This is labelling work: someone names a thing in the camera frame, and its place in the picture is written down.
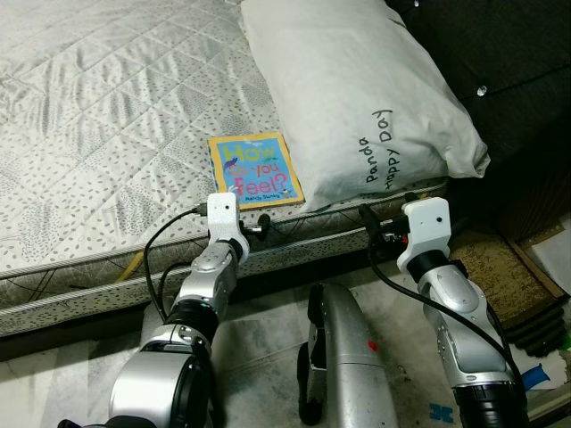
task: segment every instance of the white pillowcase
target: white pillowcase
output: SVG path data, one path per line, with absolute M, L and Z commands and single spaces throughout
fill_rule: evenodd
M 482 177 L 487 147 L 382 0 L 244 0 L 244 29 L 306 203 Z

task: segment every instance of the book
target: book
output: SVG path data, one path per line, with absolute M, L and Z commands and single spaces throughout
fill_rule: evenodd
M 240 209 L 303 202 L 302 188 L 279 133 L 209 138 L 218 192 L 234 192 Z

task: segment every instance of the cable connector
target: cable connector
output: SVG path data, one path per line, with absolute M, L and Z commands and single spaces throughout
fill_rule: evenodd
M 381 225 L 377 214 L 364 203 L 359 206 L 359 214 L 367 230 L 369 241 L 375 243 L 381 235 Z
M 206 217 L 208 214 L 208 204 L 206 202 L 199 203 L 194 208 L 194 213 L 198 214 L 200 217 Z
M 407 216 L 399 216 L 382 221 L 379 227 L 381 234 L 390 233 L 403 236 L 410 232 L 409 218 Z

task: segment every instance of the mattress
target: mattress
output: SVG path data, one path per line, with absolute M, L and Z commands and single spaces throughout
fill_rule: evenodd
M 221 0 L 3 0 L 0 335 L 148 299 L 146 241 L 215 191 L 207 138 L 279 131 L 239 17 Z M 246 224 L 268 212 L 272 228 L 242 275 L 362 248 L 362 202 L 388 217 L 402 193 L 245 212 Z M 153 272 L 206 236 L 203 218 L 180 220 Z

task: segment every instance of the blue book cover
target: blue book cover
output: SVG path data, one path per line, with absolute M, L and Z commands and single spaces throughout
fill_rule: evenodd
M 219 192 L 234 192 L 241 209 L 302 202 L 284 138 L 278 133 L 208 140 Z

